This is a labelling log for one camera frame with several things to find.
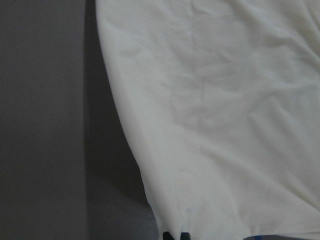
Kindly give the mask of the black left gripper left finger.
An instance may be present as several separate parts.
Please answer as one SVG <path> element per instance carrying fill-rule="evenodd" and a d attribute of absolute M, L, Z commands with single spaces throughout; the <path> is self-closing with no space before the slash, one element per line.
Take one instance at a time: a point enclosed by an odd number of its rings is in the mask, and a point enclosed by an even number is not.
<path fill-rule="evenodd" d="M 168 231 L 163 232 L 162 239 L 163 240 L 174 240 L 173 236 Z"/>

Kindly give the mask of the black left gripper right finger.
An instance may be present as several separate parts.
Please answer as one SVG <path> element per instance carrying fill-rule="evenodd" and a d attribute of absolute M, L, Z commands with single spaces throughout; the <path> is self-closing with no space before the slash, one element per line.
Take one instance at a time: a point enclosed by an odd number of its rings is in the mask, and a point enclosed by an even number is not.
<path fill-rule="evenodd" d="M 180 235 L 180 240 L 190 240 L 190 233 L 189 232 L 182 232 Z"/>

